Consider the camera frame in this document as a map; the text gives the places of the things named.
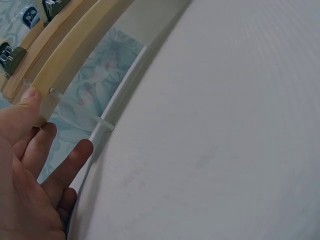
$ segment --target white mattress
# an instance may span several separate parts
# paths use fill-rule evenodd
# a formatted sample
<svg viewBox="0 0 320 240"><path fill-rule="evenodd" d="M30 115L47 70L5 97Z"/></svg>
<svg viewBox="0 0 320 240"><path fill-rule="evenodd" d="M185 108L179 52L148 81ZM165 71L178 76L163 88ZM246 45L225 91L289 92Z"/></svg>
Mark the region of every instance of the white mattress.
<svg viewBox="0 0 320 240"><path fill-rule="evenodd" d="M128 95L69 239L318 240L319 12L194 0Z"/></svg>

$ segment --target curved wooden slat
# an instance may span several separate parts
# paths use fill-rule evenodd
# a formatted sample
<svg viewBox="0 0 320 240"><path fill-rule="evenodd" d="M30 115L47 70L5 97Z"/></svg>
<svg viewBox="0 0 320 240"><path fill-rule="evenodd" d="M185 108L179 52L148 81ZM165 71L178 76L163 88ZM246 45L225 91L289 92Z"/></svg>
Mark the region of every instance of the curved wooden slat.
<svg viewBox="0 0 320 240"><path fill-rule="evenodd" d="M23 79L33 82L50 55L63 38L81 19L81 17L97 2L97 0L73 0L41 31L33 37L24 60L3 89L3 94L13 104L19 101L24 88ZM30 45L30 39L25 39L23 45Z"/></svg>
<svg viewBox="0 0 320 240"><path fill-rule="evenodd" d="M49 96L51 88L64 94L86 59L134 0L99 0L65 36L38 73L32 87L42 95L41 127L51 117L57 103Z"/></svg>

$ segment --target human hand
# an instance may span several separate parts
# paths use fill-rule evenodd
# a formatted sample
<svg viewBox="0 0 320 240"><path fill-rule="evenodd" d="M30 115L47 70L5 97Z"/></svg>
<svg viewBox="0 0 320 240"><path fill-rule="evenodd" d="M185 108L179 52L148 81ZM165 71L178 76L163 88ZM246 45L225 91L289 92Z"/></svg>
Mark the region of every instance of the human hand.
<svg viewBox="0 0 320 240"><path fill-rule="evenodd" d="M37 178L57 130L33 127L41 97L34 89L19 104L0 111L0 239L65 240L77 193L71 182L93 152L82 140L41 185Z"/></svg>

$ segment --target blue floral wallpaper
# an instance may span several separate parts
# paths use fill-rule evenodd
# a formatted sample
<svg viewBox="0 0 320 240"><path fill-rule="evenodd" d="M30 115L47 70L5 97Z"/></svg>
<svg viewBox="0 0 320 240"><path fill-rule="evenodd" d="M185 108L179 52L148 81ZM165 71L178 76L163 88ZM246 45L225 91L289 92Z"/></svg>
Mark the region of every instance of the blue floral wallpaper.
<svg viewBox="0 0 320 240"><path fill-rule="evenodd" d="M29 31L19 15L32 3L32 0L0 0L0 37L8 39L13 47L18 46ZM112 28L77 73L66 97L101 116L142 48L141 43ZM0 109L7 106L0 97ZM89 138L93 130L87 120L78 119L76 113L66 107L57 107L50 122L57 125L58 133L39 182L63 161L79 140Z"/></svg>

